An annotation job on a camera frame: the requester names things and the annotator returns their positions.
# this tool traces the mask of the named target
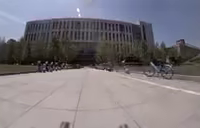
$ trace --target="tree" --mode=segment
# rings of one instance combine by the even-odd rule
[[[103,42],[97,47],[96,61],[97,62],[112,62],[114,63],[117,59],[118,54],[115,52],[113,44]]]

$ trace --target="large curved building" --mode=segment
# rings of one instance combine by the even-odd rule
[[[154,45],[152,25],[140,21],[138,24],[92,18],[55,18],[29,21],[26,24],[27,42],[51,42],[69,40],[81,48],[84,53],[93,53],[100,42],[112,43],[119,52],[123,44],[130,44],[125,53],[129,53],[132,44],[144,40],[149,46]]]

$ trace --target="grass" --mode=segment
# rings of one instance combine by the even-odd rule
[[[0,64],[0,75],[35,72],[36,66]]]
[[[127,66],[131,72],[143,72],[146,66]],[[116,70],[123,71],[123,67],[116,67]],[[200,76],[200,63],[191,65],[180,65],[174,67],[175,74]]]
[[[180,75],[200,76],[200,63],[174,67],[175,73]]]

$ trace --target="paved road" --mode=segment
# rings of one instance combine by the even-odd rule
[[[200,83],[89,68],[0,77],[0,128],[200,128]]]

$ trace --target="blue sky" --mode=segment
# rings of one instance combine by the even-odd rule
[[[77,17],[76,8],[82,17],[147,21],[155,41],[200,47],[200,0],[0,0],[0,36],[18,39],[26,21]]]

